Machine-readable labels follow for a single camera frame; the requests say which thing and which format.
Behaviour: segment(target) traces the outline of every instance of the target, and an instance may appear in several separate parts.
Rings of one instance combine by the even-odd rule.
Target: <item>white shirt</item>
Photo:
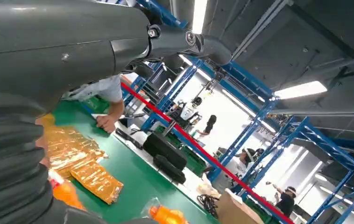
[[[247,170],[253,165],[253,162],[250,162],[246,167],[238,157],[233,157],[231,161],[225,166],[232,174],[241,179]],[[231,177],[229,177],[224,171],[222,171],[217,178],[212,183],[213,187],[220,193],[224,193],[225,188],[233,188],[237,185]]]
[[[187,103],[181,111],[180,117],[184,120],[188,120],[192,115],[196,113],[196,109],[193,108],[192,103]]]
[[[85,101],[95,95],[101,96],[108,102],[121,101],[122,89],[120,88],[120,75],[101,79],[96,83],[84,84],[78,89],[63,94],[62,100]]]

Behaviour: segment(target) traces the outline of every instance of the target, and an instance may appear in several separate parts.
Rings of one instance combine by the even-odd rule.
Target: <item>green plastic bin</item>
[[[187,146],[181,148],[181,151],[187,157],[187,168],[192,171],[197,176],[202,176],[204,170],[206,169],[206,163],[201,159],[195,152],[193,152]]]

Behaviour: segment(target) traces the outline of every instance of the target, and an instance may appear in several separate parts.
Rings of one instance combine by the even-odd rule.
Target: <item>human hand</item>
[[[101,127],[104,131],[108,133],[115,131],[115,119],[112,116],[98,116],[96,121],[97,127]]]

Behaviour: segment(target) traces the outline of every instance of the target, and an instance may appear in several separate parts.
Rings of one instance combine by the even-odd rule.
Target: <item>black cushion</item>
[[[185,155],[170,144],[160,133],[152,133],[148,136],[142,147],[153,157],[156,155],[164,156],[179,170],[183,170],[187,165]]]

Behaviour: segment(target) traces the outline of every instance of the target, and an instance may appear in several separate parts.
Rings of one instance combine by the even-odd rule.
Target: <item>bolt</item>
[[[154,29],[150,29],[150,30],[148,30],[148,35],[150,37],[155,37],[156,36],[156,31]]]
[[[195,43],[195,35],[191,31],[187,31],[185,38],[189,45],[193,45]]]

